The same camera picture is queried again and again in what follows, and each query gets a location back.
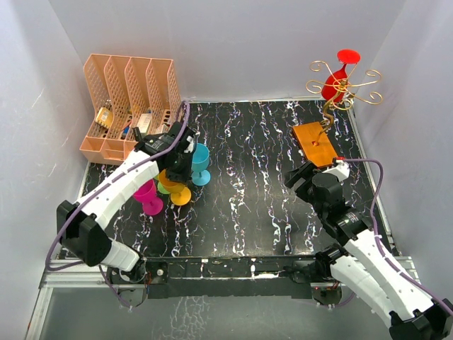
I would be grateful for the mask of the red wine glass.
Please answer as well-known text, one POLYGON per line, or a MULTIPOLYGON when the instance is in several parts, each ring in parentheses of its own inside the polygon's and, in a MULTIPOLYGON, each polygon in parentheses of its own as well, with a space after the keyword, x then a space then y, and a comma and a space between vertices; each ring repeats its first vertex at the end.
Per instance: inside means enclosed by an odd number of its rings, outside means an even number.
POLYGON ((342 64, 342 67, 332 73, 321 90, 321 96, 326 101, 333 100, 333 103, 339 104, 345 94, 345 83, 348 80, 348 73, 346 72, 346 67, 349 64, 354 66, 359 63, 361 55, 359 52, 351 49, 343 49, 337 53, 338 61, 342 64))

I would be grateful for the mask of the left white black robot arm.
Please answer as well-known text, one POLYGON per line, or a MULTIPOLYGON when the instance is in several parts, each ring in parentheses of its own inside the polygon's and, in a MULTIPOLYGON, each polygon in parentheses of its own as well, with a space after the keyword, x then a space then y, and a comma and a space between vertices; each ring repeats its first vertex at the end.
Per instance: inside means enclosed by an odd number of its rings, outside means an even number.
POLYGON ((147 182, 163 174, 176 183, 190 179, 195 131, 176 122, 160 135, 143 137, 121 165, 75 203, 57 207, 57 241, 83 264, 116 268, 131 283, 146 274, 144 257, 111 239, 105 229, 113 215, 147 182))

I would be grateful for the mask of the cyan wine glass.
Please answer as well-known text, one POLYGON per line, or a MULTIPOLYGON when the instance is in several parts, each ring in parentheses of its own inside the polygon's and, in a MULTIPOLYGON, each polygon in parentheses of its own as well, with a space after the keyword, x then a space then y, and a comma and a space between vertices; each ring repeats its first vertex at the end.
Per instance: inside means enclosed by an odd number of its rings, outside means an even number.
POLYGON ((207 170, 210 162, 210 151, 201 143, 197 143, 192 160, 192 182, 196 186, 205 186, 210 182, 211 175, 207 170))

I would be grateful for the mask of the orange wine glass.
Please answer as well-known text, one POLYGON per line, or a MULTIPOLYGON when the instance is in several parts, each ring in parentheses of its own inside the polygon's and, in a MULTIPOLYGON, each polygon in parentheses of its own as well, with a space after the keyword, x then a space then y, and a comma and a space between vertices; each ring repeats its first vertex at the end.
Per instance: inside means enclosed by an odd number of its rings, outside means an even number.
POLYGON ((191 191, 185 184, 173 181, 161 181, 160 184, 170 193, 174 205, 182 206, 190 202, 191 191))

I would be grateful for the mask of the yellow-orange wine glass front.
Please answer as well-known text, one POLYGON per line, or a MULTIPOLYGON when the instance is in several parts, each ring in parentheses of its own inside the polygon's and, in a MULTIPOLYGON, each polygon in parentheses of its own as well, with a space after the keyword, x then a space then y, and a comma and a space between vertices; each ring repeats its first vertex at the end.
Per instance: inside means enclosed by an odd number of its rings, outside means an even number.
POLYGON ((162 170, 159 175, 158 175, 158 180, 160 183, 162 183, 163 185, 167 185, 168 184, 168 179, 166 178, 166 170, 162 170))

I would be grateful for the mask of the magenta wine glass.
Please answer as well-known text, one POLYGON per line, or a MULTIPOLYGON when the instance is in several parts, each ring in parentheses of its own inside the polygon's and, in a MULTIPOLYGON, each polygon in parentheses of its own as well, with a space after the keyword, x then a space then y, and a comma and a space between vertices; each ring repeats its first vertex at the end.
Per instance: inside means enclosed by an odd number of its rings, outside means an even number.
POLYGON ((156 192, 156 184, 154 179, 151 179, 133 194, 133 198, 142 204, 143 212, 146 215, 158 215, 164 207, 164 202, 157 196, 156 192))

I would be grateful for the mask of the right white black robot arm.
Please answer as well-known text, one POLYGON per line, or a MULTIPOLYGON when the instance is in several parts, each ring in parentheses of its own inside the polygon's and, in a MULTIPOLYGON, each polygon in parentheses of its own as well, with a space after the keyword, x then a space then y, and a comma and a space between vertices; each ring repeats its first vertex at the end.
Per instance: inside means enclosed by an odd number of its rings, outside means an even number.
POLYGON ((310 204, 336 243, 316 254, 316 275, 346 284, 388 327, 392 339, 445 339, 452 330, 452 304, 409 276, 383 243, 375 216, 347 205, 342 183, 352 159, 328 168, 308 161, 284 175, 285 186, 310 204))

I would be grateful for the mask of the green wine glass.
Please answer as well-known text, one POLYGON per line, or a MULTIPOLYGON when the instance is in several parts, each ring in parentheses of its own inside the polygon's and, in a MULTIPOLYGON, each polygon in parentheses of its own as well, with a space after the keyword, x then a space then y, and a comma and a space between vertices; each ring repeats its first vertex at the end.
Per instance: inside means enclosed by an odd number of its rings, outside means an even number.
POLYGON ((164 195, 168 195, 170 192, 163 186, 163 184, 159 181, 158 184, 157 184, 157 190, 164 194, 164 195))

